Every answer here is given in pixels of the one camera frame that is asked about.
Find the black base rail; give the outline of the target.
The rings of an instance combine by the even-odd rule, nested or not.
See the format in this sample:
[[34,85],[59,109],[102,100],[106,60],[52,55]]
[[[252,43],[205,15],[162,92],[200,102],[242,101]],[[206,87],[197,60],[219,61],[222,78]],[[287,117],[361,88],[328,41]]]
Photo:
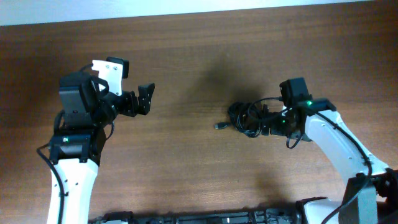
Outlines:
[[243,210],[240,212],[218,212],[190,215],[165,215],[140,217],[129,212],[111,212],[89,220],[89,223],[131,223],[131,224],[266,224],[266,223],[321,223],[339,202],[326,197],[299,200],[292,207]]

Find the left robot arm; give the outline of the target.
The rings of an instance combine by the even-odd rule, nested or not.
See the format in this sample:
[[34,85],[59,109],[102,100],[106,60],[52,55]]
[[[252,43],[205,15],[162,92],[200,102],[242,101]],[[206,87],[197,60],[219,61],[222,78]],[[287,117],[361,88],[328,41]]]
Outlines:
[[38,155],[49,166],[52,192],[47,223],[88,223],[90,198],[98,175],[101,153],[118,115],[135,117],[150,111],[154,83],[133,91],[112,93],[108,82],[86,72],[74,72],[59,81],[63,110],[55,117],[53,136]]

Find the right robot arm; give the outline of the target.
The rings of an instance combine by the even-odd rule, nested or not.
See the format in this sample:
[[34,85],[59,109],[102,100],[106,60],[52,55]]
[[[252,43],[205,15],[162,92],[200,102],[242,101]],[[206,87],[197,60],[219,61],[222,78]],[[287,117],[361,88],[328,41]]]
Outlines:
[[360,142],[328,99],[297,101],[280,112],[263,106],[261,117],[268,134],[314,142],[345,184],[340,202],[299,200],[297,223],[397,223],[397,171]]

